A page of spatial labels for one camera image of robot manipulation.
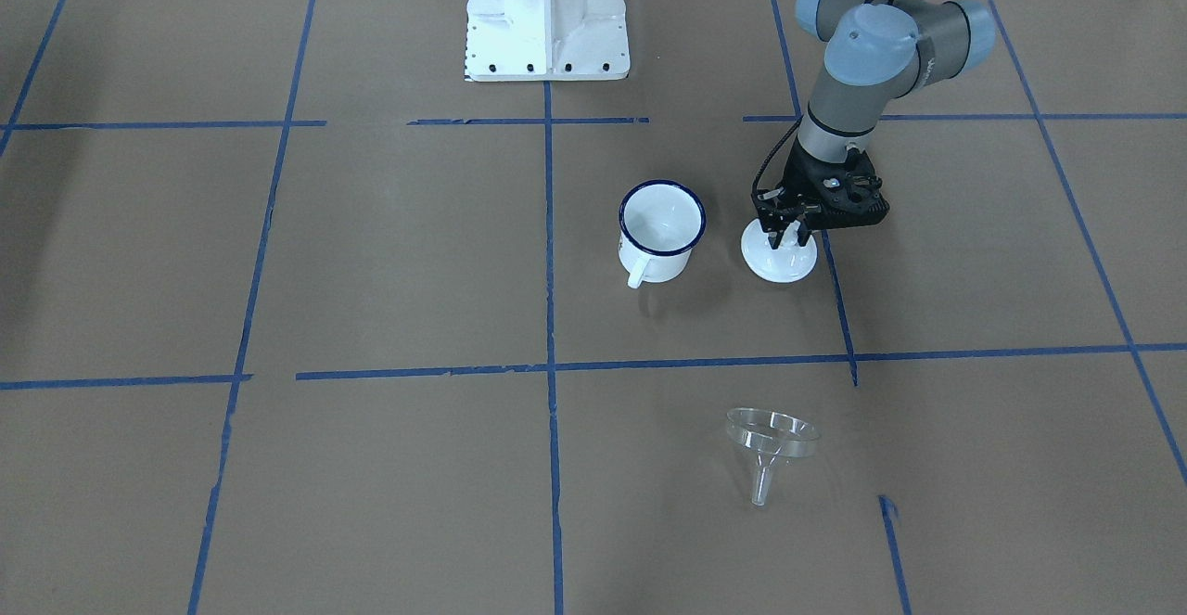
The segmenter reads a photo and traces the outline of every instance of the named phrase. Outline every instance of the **mug handle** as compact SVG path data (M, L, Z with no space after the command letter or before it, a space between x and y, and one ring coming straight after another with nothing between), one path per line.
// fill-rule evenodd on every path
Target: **mug handle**
M635 267L630 270L630 277L627 278L627 286L637 289L637 286L643 283L643 270L647 270L647 264L650 261L652 260L648 259L648 256L640 256L640 259L635 261Z

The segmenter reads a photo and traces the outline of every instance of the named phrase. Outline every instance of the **white saucer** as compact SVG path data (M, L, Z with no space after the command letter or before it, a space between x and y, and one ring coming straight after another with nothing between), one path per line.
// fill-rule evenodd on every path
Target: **white saucer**
M754 218L742 232L742 256L750 270L767 281L791 284L807 277L815 267L815 237L808 237L808 243L799 247L795 232L788 229L779 248L773 251L758 218Z

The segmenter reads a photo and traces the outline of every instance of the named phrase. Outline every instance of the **white mug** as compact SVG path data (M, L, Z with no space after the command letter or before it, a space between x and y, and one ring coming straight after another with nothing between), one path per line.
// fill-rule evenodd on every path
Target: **white mug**
M627 285L660 284L684 272L692 247L705 234L705 208L674 180L645 180L618 205L618 260Z

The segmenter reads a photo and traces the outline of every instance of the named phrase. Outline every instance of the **grid line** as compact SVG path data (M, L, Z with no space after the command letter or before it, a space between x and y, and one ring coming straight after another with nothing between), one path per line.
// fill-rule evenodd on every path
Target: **grid line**
M406 125L631 125L650 121L648 116L417 118Z
M1144 351L1183 353L1187 344L1140 344ZM336 381L343 379L406 379L420 375L496 375L546 372L605 372L617 369L683 369L700 367L760 367L779 364L820 364L820 362L903 362L932 360L989 360L1011 357L1072 356L1073 354L1128 354L1128 344L1032 345L1013 349L963 349L935 351L890 351L855 354L788 354L787 356L711 357L673 360L614 360L585 362L526 362L525 364L489 364L477 367L418 367L406 369L344 369L300 372L297 381Z
M1002 44L1005 45L1005 49L1010 53L1010 61L1014 62L1014 69L1017 70L1018 80L1022 82L1022 90L1026 91L1027 101L1030 103L1030 109L1035 115L1035 122L1039 125L1039 132L1042 133L1043 142L1047 145L1047 153L1050 154L1052 164L1054 164L1060 184L1062 184L1064 194L1067 197L1067 204L1071 205L1072 214L1080 229L1080 235L1084 237L1084 243L1088 248L1088 254L1092 256L1092 264L1097 270L1097 275L1100 278L1100 284L1104 286L1105 294L1109 297L1109 303L1117 318L1117 324L1121 328L1122 336L1125 338L1125 345L1128 345L1130 356L1134 359L1134 366L1137 368L1137 373L1142 380L1142 386L1145 388L1145 394L1150 400L1150 406L1154 407L1154 414L1157 417L1159 425L1161 425L1162 435L1167 440L1167 446L1169 446L1170 455L1174 457L1175 464L1179 468L1179 476L1182 478L1183 484L1187 484L1187 463L1183 462L1182 450L1179 449L1179 442L1175 439L1175 435L1170 429L1169 421L1167 421L1166 413L1162 410L1162 402L1159 400L1159 394L1155 392L1154 383L1150 382L1150 378L1145 372L1145 363L1142 362L1142 354L1134 342L1134 336L1129 330L1129 324L1125 322L1125 315L1122 311L1121 303L1117 300L1117 294L1113 292L1113 286L1109 280L1109 273L1105 272L1104 262L1100 260L1100 254L1097 252L1097 247L1093 243L1087 222L1085 222L1084 214L1080 213L1080 204L1075 201L1075 194L1072 191L1072 183L1067 179L1067 172L1064 171L1064 163L1060 161L1059 153L1055 151L1055 142L1052 141L1050 132L1047 129L1047 121L1045 120L1042 110L1039 109L1039 102L1035 100L1034 90L1032 90L1030 82L1027 80L1024 70L1022 70L1022 62L1018 61L1018 53L1014 49L1014 42L1010 40L1008 32L1005 32L1005 24L1002 20L1001 12L997 9L997 2L994 0L985 1L989 2L989 9L992 12L994 19L997 23L997 30L1002 34Z
M106 121L106 123L15 123L4 125L5 129L190 129L190 128L318 128L326 120L297 121Z
M910 596L907 594L907 578L902 571L902 558L899 556L899 539L895 537L894 522L899 519L899 507L886 495L878 495L878 507L882 508L882 527L887 533L887 547L890 550L890 562L894 565L894 582L899 585L899 603L902 615L910 615Z
M184 383L231 383L249 381L250 374L207 375L133 375L114 379L47 379L42 381L0 381L0 391L56 391L69 388L132 388L145 386L184 386Z
M1052 121L1178 121L1187 113L1040 113ZM744 115L744 123L792 123L799 115ZM878 121L1034 121L1034 113L903 113Z
M779 34L779 47L783 53L783 70L787 74L787 87L792 94L792 110L795 116L777 118L777 121L798 121L801 115L800 108L800 96L798 95L798 88L795 85L795 70L792 69L792 57L787 50L787 32L783 28L783 14L779 11L779 0L770 0L772 14L775 18L775 32ZM845 297L840 291L840 275L837 272L836 260L832 255L832 243L829 240L827 232L820 232L820 240L824 247L825 260L829 262L829 277L832 278L832 292L837 302L837 322L840 324L840 336L845 342L845 350L849 353L849 373L853 380L853 386L857 386L858 373L857 373L857 361L853 360L853 340L849 331L849 315L845 312Z
M779 11L779 0L770 0L770 11L775 18L775 32L779 34L779 49L783 56L783 70L787 72L787 88L792 94L792 112L800 116L800 95L795 87L795 72L792 69L792 53L787 49L787 32L783 31L783 14Z
M552 83L544 83L544 196L545 196L545 289L547 297L547 359L548 379L548 464L552 482L552 600L556 615L565 611L565 570L560 535L560 436L557 419L557 341L554 303L554 235L552 192Z
M264 273L264 260L267 255L268 235L272 230L272 213L277 205L277 191L280 185L280 172L284 170L285 153L288 147L288 133L292 131L293 110L297 107L297 90L300 87L301 66L305 63L305 49L309 45L310 27L313 25L313 7L317 0L309 0L305 6L305 23L301 26L300 42L297 45L297 61L293 64L292 83L288 87L288 104L285 107L284 126L280 128L280 142L277 148L277 161L272 170L272 184L268 189L267 208L264 213L264 224L260 229L260 243L255 254L255 268L252 273L252 286L247 294L247 308L243 316L243 331L240 337L239 354L235 359L236 379L230 383L230 392L227 395L227 412L223 417L222 442L218 451L218 475L215 484L210 488L210 499L207 503L205 525L202 530L202 541L198 546L198 559L193 569L193 584L190 588L190 602L186 609L188 615L196 615L198 602L202 597L202 582L205 577L207 560L210 554L210 543L214 534L215 519L218 512L218 496L222 492L223 475L227 470L227 457L230 450L231 417L235 416L235 407L239 404L240 379L243 374L243 366L247 361L247 348L252 336L252 321L255 316L255 302L260 293L260 278Z

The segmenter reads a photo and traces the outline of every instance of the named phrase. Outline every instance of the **white metal pedestal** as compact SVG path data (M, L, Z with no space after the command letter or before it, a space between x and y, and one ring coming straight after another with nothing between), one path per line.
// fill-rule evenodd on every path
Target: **white metal pedestal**
M623 0L469 0L465 77L475 82L623 78Z

